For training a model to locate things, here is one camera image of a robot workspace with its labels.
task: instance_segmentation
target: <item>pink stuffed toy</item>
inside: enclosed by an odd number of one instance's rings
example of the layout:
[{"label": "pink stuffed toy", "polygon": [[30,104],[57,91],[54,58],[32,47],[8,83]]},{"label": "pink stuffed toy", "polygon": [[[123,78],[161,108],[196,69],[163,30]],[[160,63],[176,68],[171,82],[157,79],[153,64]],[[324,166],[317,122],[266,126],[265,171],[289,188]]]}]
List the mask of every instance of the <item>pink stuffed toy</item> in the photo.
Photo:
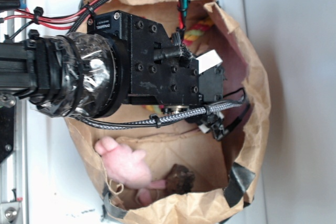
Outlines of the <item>pink stuffed toy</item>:
[{"label": "pink stuffed toy", "polygon": [[95,150],[101,156],[107,177],[130,189],[139,189],[136,197],[143,206],[153,201],[148,189],[165,189],[165,180],[152,182],[152,173],[144,161],[145,150],[133,151],[109,136],[98,140]]}]

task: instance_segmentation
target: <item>plastic wrap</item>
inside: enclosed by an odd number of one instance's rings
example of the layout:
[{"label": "plastic wrap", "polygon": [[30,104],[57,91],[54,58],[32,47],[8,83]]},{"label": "plastic wrap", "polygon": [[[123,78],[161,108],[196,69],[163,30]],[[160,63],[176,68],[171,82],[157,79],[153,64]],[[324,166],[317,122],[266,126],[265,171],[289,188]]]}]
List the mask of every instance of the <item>plastic wrap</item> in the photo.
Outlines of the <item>plastic wrap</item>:
[{"label": "plastic wrap", "polygon": [[113,53],[106,39],[82,33],[45,39],[57,42],[62,87],[56,99],[37,109],[51,117],[94,117],[108,103],[115,83]]}]

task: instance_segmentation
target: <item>black screw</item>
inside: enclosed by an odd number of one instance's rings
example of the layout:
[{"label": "black screw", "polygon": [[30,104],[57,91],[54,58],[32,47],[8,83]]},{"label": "black screw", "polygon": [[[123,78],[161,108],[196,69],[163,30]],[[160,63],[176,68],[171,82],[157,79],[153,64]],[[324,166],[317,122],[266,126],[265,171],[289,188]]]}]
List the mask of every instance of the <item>black screw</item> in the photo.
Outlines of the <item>black screw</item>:
[{"label": "black screw", "polygon": [[89,25],[89,26],[92,26],[92,24],[93,24],[93,20],[92,20],[92,18],[89,18],[89,20],[88,20],[88,25]]},{"label": "black screw", "polygon": [[151,33],[156,33],[157,32],[157,27],[156,27],[156,25],[151,25],[150,27],[149,27],[149,31],[151,32]]},{"label": "black screw", "polygon": [[172,73],[177,73],[177,67],[176,66],[172,67]]},{"label": "black screw", "polygon": [[222,74],[223,73],[223,71],[221,70],[221,69],[216,69],[216,74]]},{"label": "black screw", "polygon": [[141,63],[138,63],[138,64],[136,64],[135,65],[135,69],[136,69],[136,71],[143,71],[143,65],[141,64]]},{"label": "black screw", "polygon": [[197,93],[198,92],[198,87],[197,86],[191,87],[191,92]]},{"label": "black screw", "polygon": [[149,67],[149,72],[150,73],[156,73],[158,70],[156,69],[156,67],[155,66],[150,66]]},{"label": "black screw", "polygon": [[142,29],[143,28],[143,22],[142,21],[138,21],[137,23],[135,23],[135,27],[137,29]]},{"label": "black screw", "polygon": [[120,18],[120,13],[119,12],[115,12],[113,18],[115,20],[118,20]]},{"label": "black screw", "polygon": [[173,92],[176,92],[177,91],[177,86],[174,84],[174,85],[172,85],[171,87],[171,90],[173,91]]},{"label": "black screw", "polygon": [[221,100],[222,98],[223,98],[223,96],[220,95],[220,94],[215,95],[215,101],[219,101],[219,100]]},{"label": "black screw", "polygon": [[194,69],[192,70],[192,73],[191,73],[193,76],[197,76],[198,75],[198,70],[197,69]]}]

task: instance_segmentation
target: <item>brown paper bag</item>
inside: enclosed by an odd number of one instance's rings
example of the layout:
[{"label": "brown paper bag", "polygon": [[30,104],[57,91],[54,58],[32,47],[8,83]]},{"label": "brown paper bag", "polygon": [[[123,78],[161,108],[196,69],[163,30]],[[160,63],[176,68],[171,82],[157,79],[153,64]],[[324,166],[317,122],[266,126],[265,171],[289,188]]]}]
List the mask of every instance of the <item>brown paper bag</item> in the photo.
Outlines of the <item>brown paper bag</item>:
[{"label": "brown paper bag", "polygon": [[[112,0],[98,13],[123,10],[162,23],[171,34],[178,26],[177,0]],[[214,26],[194,41],[195,54],[216,49],[225,68],[225,93],[244,87],[252,109],[248,116],[221,142],[211,133],[203,134],[196,125],[181,121],[159,129],[144,128],[121,131],[98,130],[73,119],[66,119],[95,188],[104,200],[109,216],[123,223],[192,223],[214,224],[241,211],[251,203],[264,157],[268,129],[270,98],[266,72],[239,24],[227,15],[215,0],[191,0],[187,27],[209,16]],[[83,24],[79,31],[85,32]],[[224,111],[230,123],[243,107]],[[130,122],[147,119],[150,111],[141,106],[123,105],[105,122]],[[95,142],[105,135],[126,143],[133,149],[147,151],[146,162],[153,179],[162,179],[174,164],[182,164],[195,174],[191,193],[166,196],[148,207],[138,205],[135,191],[108,181]]]}]

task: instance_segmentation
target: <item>white sticker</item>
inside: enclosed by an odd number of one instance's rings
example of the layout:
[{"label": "white sticker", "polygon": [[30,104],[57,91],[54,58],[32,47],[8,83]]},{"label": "white sticker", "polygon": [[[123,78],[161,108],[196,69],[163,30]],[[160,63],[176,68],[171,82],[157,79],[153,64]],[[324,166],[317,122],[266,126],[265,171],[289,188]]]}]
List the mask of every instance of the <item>white sticker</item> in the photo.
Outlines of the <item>white sticker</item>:
[{"label": "white sticker", "polygon": [[199,57],[198,60],[198,72],[203,73],[204,71],[221,64],[223,61],[217,54],[216,50],[211,50]]}]

